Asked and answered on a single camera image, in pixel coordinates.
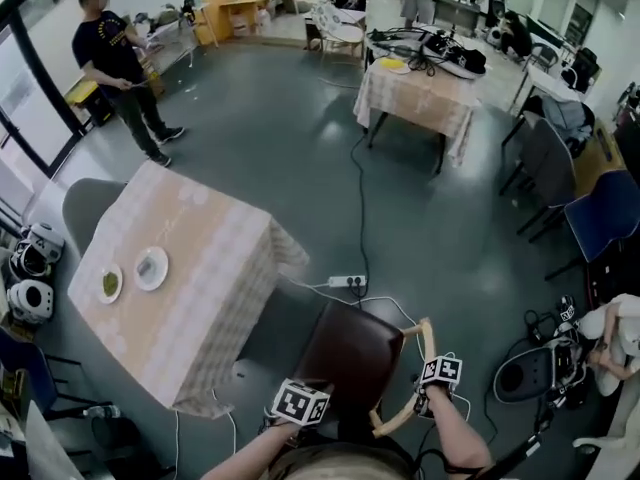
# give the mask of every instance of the man in black t-shirt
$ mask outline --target man in black t-shirt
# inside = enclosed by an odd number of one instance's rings
[[[73,38],[73,54],[89,80],[95,81],[111,101],[133,138],[147,156],[167,167],[171,158],[158,144],[165,144],[184,133],[184,128],[167,128],[133,46],[147,49],[149,44],[111,11],[109,0],[79,0],[84,20]],[[157,142],[149,135],[146,120]]]
[[[527,30],[520,17],[514,11],[504,15],[505,23],[502,27],[502,53],[509,53],[509,47],[520,57],[531,55],[531,34]]]

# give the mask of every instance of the plate with food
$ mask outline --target plate with food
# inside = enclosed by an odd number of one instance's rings
[[[160,247],[149,247],[138,254],[134,268],[136,285],[145,292],[160,287],[169,273],[169,256]]]
[[[111,304],[116,301],[122,291],[122,269],[115,263],[102,269],[100,286],[98,287],[98,299],[103,304]]]

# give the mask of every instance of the sneaker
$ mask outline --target sneaker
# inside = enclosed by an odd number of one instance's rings
[[[162,153],[160,153],[158,156],[150,156],[149,159],[153,160],[155,163],[161,165],[162,167],[169,167],[172,162],[170,156],[163,155]]]
[[[158,137],[158,144],[166,144],[167,142],[177,139],[185,132],[183,127],[179,128],[167,128],[167,131],[162,135],[162,137]]]

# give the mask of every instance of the brown chair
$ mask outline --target brown chair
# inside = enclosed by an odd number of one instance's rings
[[[295,377],[331,384],[331,410],[338,418],[368,413],[374,436],[387,435],[411,417],[417,395],[386,424],[376,409],[406,339],[420,333],[429,361],[435,357],[435,349],[427,319],[403,331],[356,307],[329,302],[316,322]]]

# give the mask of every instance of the gray floor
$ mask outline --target gray floor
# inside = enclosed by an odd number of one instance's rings
[[[319,74],[317,57],[303,51],[224,46],[196,58],[192,69],[186,63],[176,66],[165,77],[170,94],[161,102],[170,125],[190,128],[166,148],[174,157],[172,168],[271,212],[309,252],[310,283],[363,269],[357,170],[349,159],[361,135],[352,114],[356,93],[321,82]],[[329,75],[356,82],[358,77],[354,72]],[[560,230],[528,244],[515,229],[535,210],[532,196],[515,190],[497,195],[514,165],[513,148],[504,158],[499,145],[511,126],[512,119],[502,111],[478,111],[464,164],[453,168],[446,162],[436,178],[437,143],[423,140],[429,138],[424,130],[394,118],[381,130],[374,149],[357,152],[366,171],[370,295],[392,296],[413,318],[432,319],[438,350],[454,351],[465,362],[458,393],[471,401],[470,422],[484,436],[491,429],[482,414],[483,394],[506,350],[524,336],[524,312],[550,310],[566,293],[584,307],[579,270],[552,283],[543,281],[546,271],[577,252],[570,232]],[[123,125],[114,120],[83,140],[32,218],[46,217],[59,226],[61,198],[75,179],[126,180],[142,160]],[[74,384],[75,393],[116,402],[161,460],[172,463],[174,414],[123,371],[66,297],[76,264],[70,252],[63,258],[57,314],[40,342],[50,353],[81,359],[87,386]],[[238,363],[244,377],[218,393],[236,406],[240,445],[255,436],[263,405],[291,373],[322,303],[286,282],[270,300]],[[408,325],[391,303],[373,302],[365,309],[398,326]],[[385,418],[405,403],[410,375],[420,368],[412,343],[385,396]],[[570,443],[593,431],[599,408],[591,393],[580,410],[559,413],[543,448],[510,476],[578,478],[583,458]],[[500,429],[492,445],[499,457],[529,435],[535,404],[500,406],[492,401],[489,410]],[[395,437],[415,454],[429,426],[414,419]],[[73,439],[70,430],[65,438]],[[230,422],[182,415],[180,443],[179,478],[195,480],[231,453]],[[428,444],[437,444],[435,432]],[[425,469],[430,479],[444,478],[431,459]]]

